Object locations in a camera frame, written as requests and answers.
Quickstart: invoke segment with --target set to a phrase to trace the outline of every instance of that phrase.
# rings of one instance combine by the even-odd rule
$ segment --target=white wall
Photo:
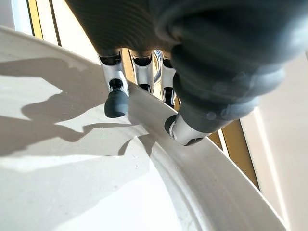
[[[308,61],[287,64],[284,82],[242,119],[260,189],[290,230],[308,230]]]
[[[32,35],[26,0],[0,0],[0,25]]]

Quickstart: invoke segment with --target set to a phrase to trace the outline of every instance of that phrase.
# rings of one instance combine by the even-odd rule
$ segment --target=white curved surface
[[[284,230],[208,139],[173,141],[174,114],[130,84],[109,119],[99,65],[0,28],[0,230]]]

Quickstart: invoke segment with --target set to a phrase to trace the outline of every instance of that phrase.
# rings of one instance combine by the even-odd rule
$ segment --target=black rubber tip
[[[166,132],[169,134],[169,129],[170,129],[170,126],[171,124],[175,121],[177,115],[173,115],[173,116],[170,116],[166,121],[165,121],[165,130]]]
[[[105,114],[109,118],[118,118],[128,113],[128,96],[120,91],[113,90],[109,93],[105,103]]]

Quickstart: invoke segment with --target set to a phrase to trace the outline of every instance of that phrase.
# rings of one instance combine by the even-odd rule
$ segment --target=ribbed rubber cover
[[[97,53],[114,48],[134,51],[159,49],[172,45],[154,32],[147,0],[66,0]]]

